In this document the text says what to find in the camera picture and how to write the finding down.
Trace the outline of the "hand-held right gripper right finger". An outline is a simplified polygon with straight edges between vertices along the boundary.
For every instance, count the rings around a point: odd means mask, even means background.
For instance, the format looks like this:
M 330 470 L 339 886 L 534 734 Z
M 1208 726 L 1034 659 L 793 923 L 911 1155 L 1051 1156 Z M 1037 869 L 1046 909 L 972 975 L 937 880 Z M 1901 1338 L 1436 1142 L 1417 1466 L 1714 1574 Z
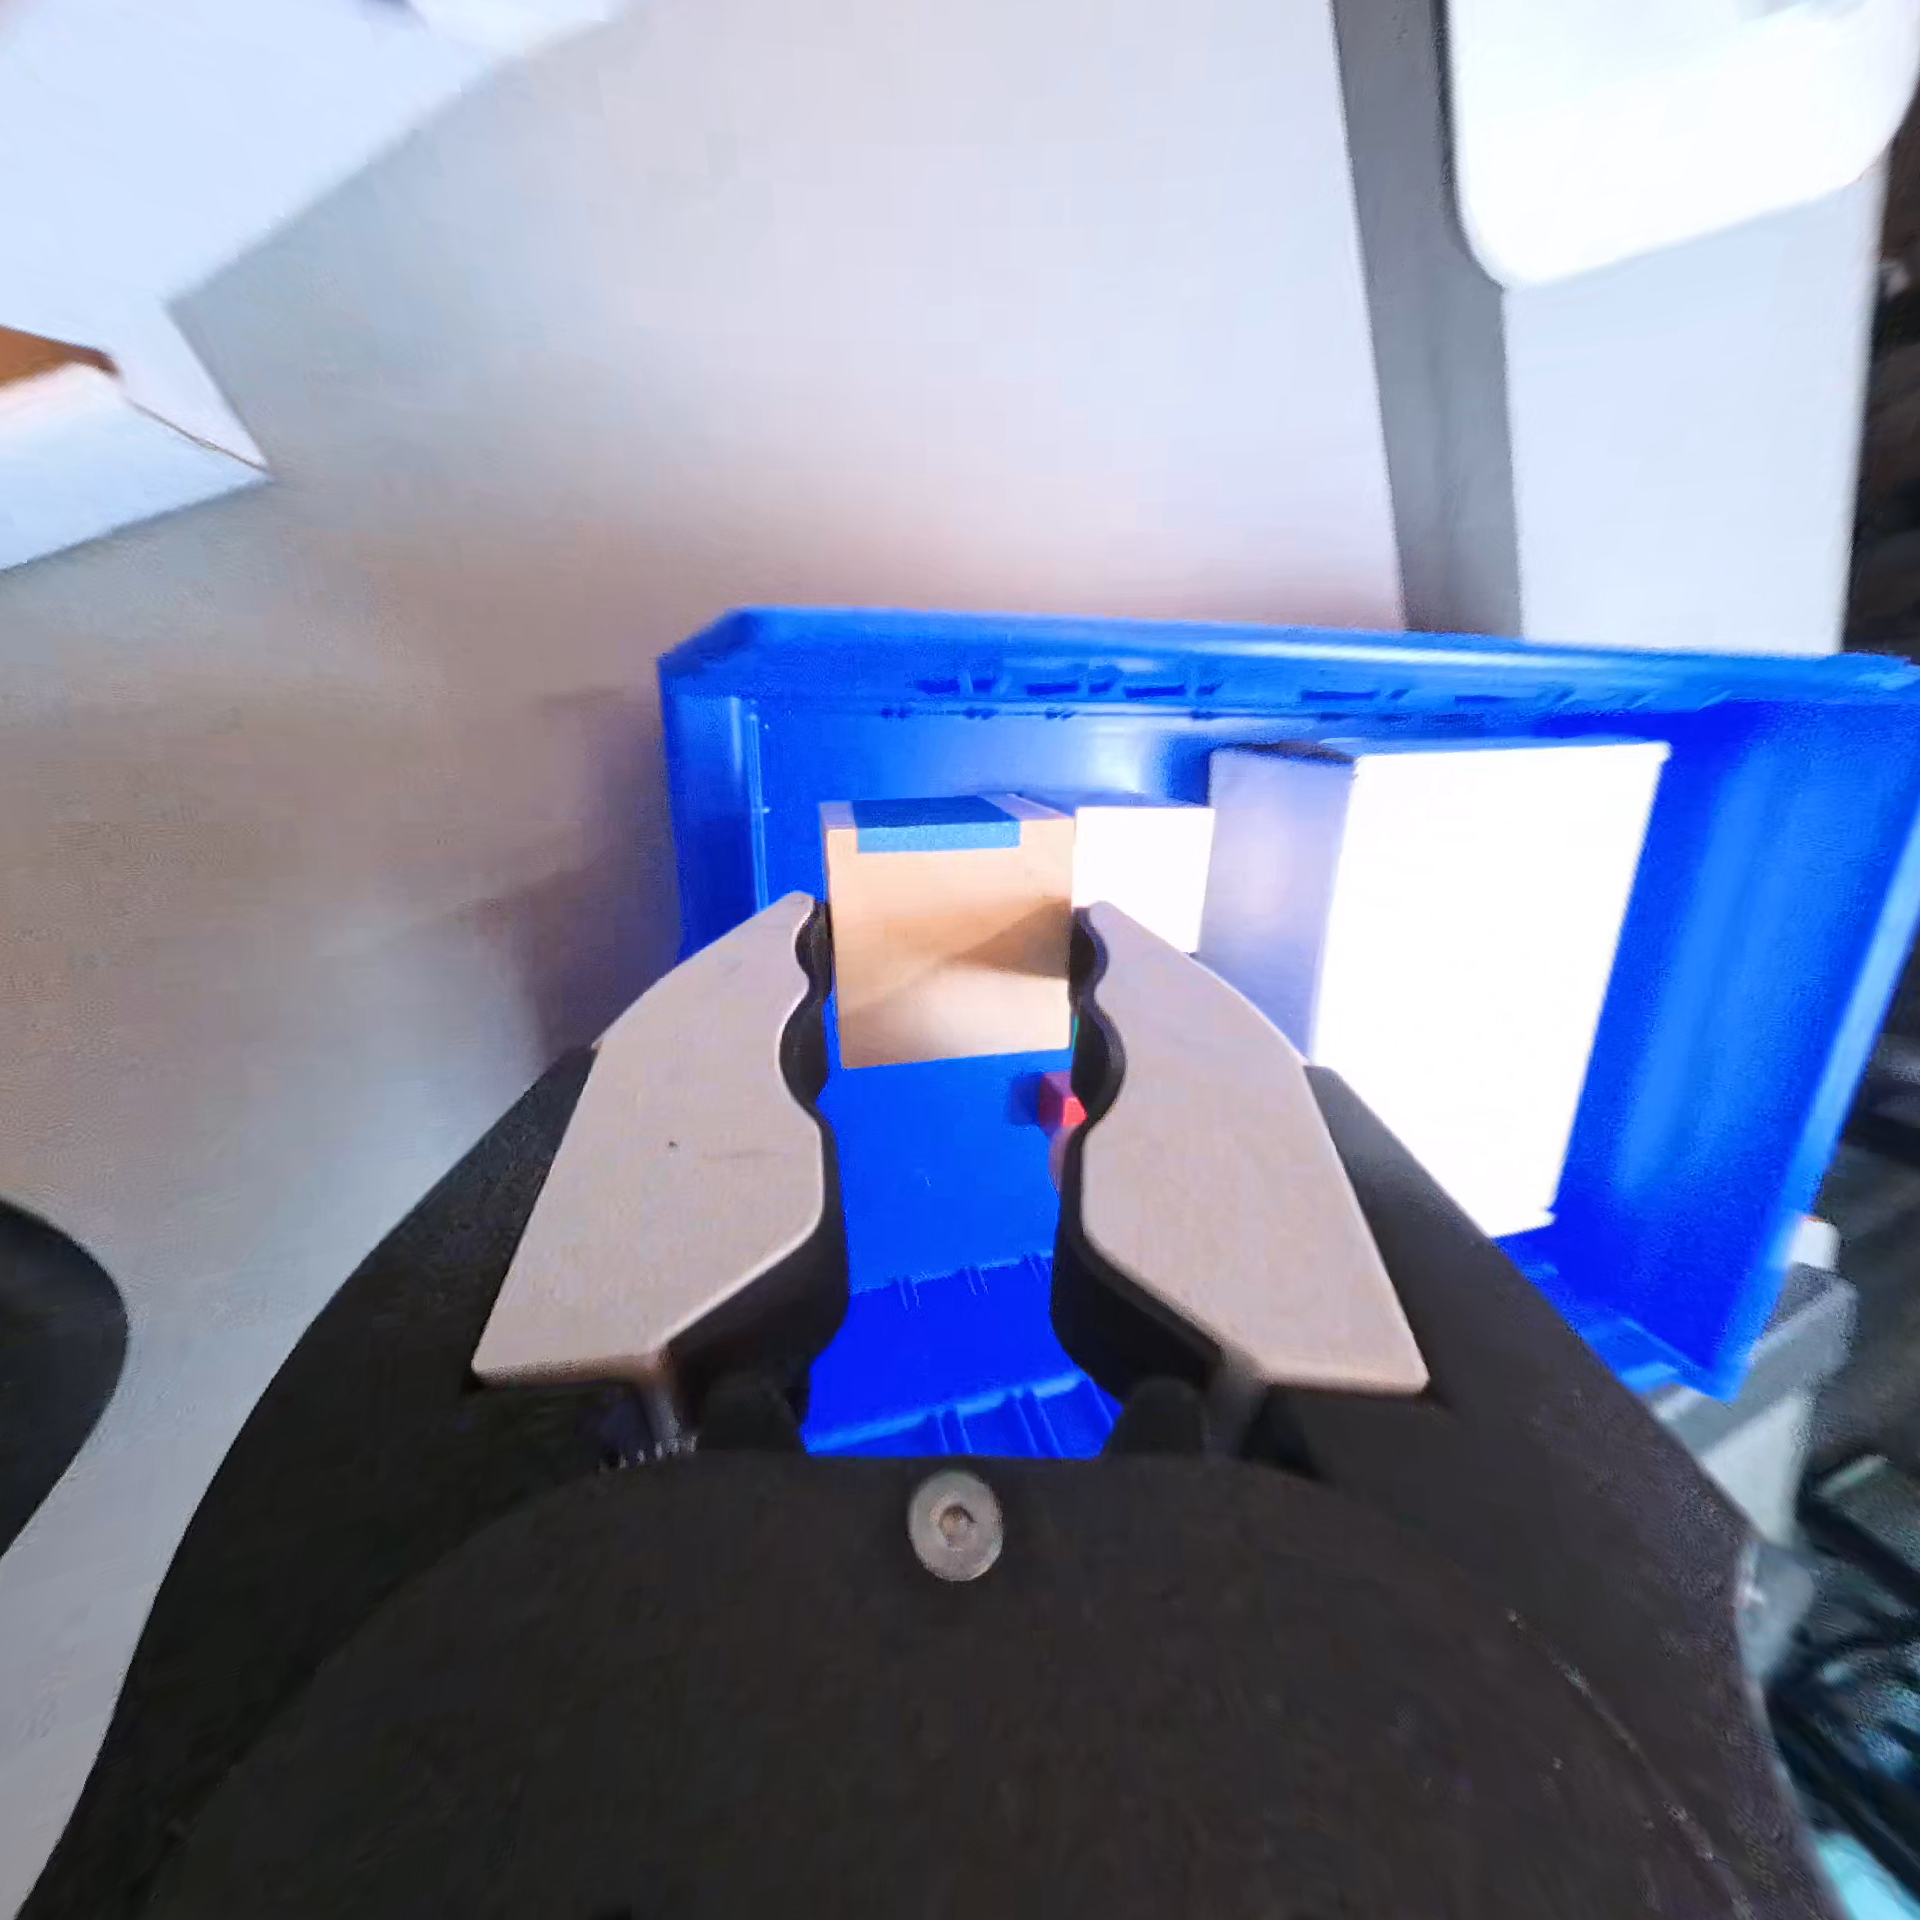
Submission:
M 1053 1330 L 1113 1401 L 1167 1381 L 1213 1423 L 1279 1389 L 1414 1401 L 1429 1365 L 1303 1056 L 1112 903 L 1071 941 Z

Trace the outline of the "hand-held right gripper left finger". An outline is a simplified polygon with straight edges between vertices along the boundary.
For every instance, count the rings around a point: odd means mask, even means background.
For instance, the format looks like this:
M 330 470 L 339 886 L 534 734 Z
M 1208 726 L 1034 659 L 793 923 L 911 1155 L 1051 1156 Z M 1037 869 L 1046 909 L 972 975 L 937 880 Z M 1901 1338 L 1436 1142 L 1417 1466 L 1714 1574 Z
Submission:
M 623 1382 L 697 1412 L 733 1374 L 796 1389 L 851 1301 L 825 905 L 787 894 L 594 1044 L 490 1316 L 487 1386 Z

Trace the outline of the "white cardboard box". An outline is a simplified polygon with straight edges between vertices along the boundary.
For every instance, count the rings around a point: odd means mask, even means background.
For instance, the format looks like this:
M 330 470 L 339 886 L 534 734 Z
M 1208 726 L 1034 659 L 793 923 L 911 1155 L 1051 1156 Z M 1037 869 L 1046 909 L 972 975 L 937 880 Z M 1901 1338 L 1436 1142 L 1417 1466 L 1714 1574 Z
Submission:
M 1200 965 L 1491 1240 L 1552 1220 L 1660 740 L 1209 758 Z
M 173 305 L 611 2 L 5 2 L 2 564 L 246 491 Z

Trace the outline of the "blue plastic bin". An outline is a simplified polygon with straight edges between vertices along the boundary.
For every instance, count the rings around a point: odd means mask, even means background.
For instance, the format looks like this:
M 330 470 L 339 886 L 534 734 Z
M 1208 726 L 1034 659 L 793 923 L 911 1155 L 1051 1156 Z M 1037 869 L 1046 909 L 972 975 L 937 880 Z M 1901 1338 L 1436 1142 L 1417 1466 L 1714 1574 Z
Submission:
M 1914 663 L 877 609 L 658 660 L 682 950 L 819 894 L 817 806 L 1139 793 L 1215 753 L 1667 747 L 1552 1220 L 1507 1252 L 1630 1389 L 1732 1399 L 1914 934 Z

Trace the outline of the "light grey desk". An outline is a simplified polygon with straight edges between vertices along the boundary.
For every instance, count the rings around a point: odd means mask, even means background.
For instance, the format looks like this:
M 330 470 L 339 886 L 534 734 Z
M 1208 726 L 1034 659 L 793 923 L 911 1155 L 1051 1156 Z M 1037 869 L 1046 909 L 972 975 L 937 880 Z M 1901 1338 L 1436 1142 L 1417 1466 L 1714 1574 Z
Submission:
M 1840 652 L 1885 171 L 1503 294 L 1522 634 Z

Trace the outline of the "instruction sheet on stand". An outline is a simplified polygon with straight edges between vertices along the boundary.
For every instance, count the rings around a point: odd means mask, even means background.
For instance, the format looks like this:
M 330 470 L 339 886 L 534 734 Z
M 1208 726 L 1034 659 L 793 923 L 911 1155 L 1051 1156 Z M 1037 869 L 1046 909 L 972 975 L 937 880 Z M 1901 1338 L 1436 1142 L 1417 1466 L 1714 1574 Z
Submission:
M 1914 2 L 1448 2 L 1452 186 L 1530 290 L 1851 186 L 1914 93 Z

